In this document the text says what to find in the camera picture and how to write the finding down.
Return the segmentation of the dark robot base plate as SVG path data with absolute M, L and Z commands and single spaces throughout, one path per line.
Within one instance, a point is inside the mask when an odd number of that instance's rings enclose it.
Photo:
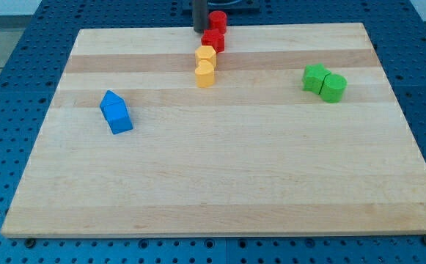
M 182 6 L 182 14 L 191 15 L 192 11 L 192 1 L 182 0 L 179 1 Z M 259 0 L 208 0 L 208 9 L 209 11 L 221 10 L 221 11 L 260 11 L 260 1 Z

